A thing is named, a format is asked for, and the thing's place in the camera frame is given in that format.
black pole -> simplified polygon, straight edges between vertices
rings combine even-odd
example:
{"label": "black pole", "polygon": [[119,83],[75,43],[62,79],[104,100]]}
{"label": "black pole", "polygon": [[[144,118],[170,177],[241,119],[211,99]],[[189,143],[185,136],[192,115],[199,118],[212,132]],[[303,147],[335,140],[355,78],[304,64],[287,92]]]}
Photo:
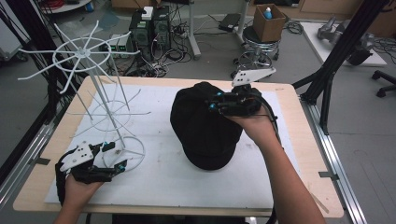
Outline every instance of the black pole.
{"label": "black pole", "polygon": [[[15,16],[20,21],[26,33],[30,36],[35,48],[37,50],[55,50],[56,45],[53,42],[50,32],[39,18],[30,0],[6,0],[9,8],[14,12]],[[52,54],[42,54],[47,65],[52,64]],[[49,70],[47,81],[49,83],[49,110],[48,119],[50,121],[56,114],[56,106],[59,102],[59,93],[56,90],[57,81],[63,79],[63,74],[57,68]]]}
{"label": "black pole", "polygon": [[311,82],[308,90],[301,95],[301,99],[307,101],[311,105],[316,104],[318,97],[323,92],[322,108],[320,111],[320,127],[326,134],[329,134],[327,124],[332,93],[332,80],[344,60],[351,54],[361,37],[387,2],[388,0],[363,1],[352,21],[319,70],[311,76],[305,77],[292,84],[293,87],[297,89]]}
{"label": "black pole", "polygon": [[11,173],[15,164],[18,163],[18,160],[21,158],[26,148],[29,147],[29,145],[32,142],[32,139],[35,138],[35,135],[40,130],[43,123],[46,121],[48,114],[47,110],[48,110],[48,105],[46,105],[43,108],[41,113],[35,119],[35,122],[33,122],[33,124],[30,126],[29,130],[23,136],[21,141],[15,146],[14,150],[12,150],[12,152],[7,157],[6,161],[0,167],[0,186],[3,185],[4,181]]}

white mount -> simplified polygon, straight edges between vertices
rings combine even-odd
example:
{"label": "white mount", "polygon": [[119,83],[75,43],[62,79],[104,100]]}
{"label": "white mount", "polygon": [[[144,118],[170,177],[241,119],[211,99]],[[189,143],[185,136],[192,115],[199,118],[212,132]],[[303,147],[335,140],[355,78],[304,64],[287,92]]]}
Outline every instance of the white mount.
{"label": "white mount", "polygon": [[90,146],[84,141],[76,148],[75,152],[66,157],[66,161],[60,170],[64,172],[90,160],[93,160],[93,155]]}
{"label": "white mount", "polygon": [[233,78],[233,87],[247,85],[254,81],[257,81],[263,77],[268,77],[276,72],[274,67],[256,69],[256,70],[239,70]]}

computer tower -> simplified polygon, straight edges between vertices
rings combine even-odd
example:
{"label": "computer tower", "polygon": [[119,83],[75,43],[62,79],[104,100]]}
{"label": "computer tower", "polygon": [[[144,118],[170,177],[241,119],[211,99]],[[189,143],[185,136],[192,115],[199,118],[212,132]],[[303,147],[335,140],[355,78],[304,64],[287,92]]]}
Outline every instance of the computer tower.
{"label": "computer tower", "polygon": [[157,40],[157,49],[169,50],[171,48],[171,24],[169,21],[169,6],[154,8],[152,18],[154,36]]}
{"label": "computer tower", "polygon": [[129,31],[131,31],[131,41],[134,50],[140,50],[143,58],[151,62],[153,60],[151,54],[153,40],[151,21],[143,21],[141,12],[136,11],[132,16]]}

electronic equipment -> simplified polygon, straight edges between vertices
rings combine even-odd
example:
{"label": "electronic equipment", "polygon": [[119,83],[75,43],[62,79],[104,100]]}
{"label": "electronic equipment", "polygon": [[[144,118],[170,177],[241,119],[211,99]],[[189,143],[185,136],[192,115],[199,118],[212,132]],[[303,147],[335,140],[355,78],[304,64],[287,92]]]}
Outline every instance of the electronic equipment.
{"label": "electronic equipment", "polygon": [[169,11],[169,6],[154,9],[152,21],[154,25],[154,36],[157,41],[157,49],[169,50],[171,48]]}
{"label": "electronic equipment", "polygon": [[142,57],[151,62],[151,44],[153,41],[151,21],[143,21],[141,12],[136,11],[129,26],[134,50],[140,50]]}
{"label": "electronic equipment", "polygon": [[[117,51],[118,52],[132,52],[132,41],[131,36],[125,36],[119,39],[117,43]],[[120,54],[120,58],[129,58],[128,54]]]}
{"label": "electronic equipment", "polygon": [[151,21],[154,7],[144,7],[143,9],[144,9],[144,12],[142,13],[142,20],[143,21]]}
{"label": "electronic equipment", "polygon": [[219,25],[219,29],[227,32],[232,32],[233,28],[238,24],[241,14],[227,14]]}
{"label": "electronic equipment", "polygon": [[[332,16],[329,21],[324,24],[322,27],[318,29],[317,37],[318,39],[327,39],[331,44],[336,44],[338,40],[343,35],[344,31],[348,27],[350,20],[343,21],[336,28],[335,31],[332,30],[333,24],[335,22],[335,16]],[[370,50],[375,45],[375,37],[373,34],[365,33],[361,37],[361,41],[359,41],[353,51],[348,57],[346,57],[346,61],[352,65],[359,65],[363,63],[366,59],[373,55]]]}

forearm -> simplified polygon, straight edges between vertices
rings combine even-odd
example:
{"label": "forearm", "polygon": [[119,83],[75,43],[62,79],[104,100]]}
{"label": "forearm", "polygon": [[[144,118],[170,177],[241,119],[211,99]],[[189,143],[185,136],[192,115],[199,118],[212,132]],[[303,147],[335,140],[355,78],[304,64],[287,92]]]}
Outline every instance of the forearm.
{"label": "forearm", "polygon": [[56,217],[54,224],[76,224],[78,217],[82,209],[74,208],[70,206],[62,207],[58,216]]}
{"label": "forearm", "polygon": [[267,166],[279,223],[325,223],[277,139],[267,138],[258,146]]}

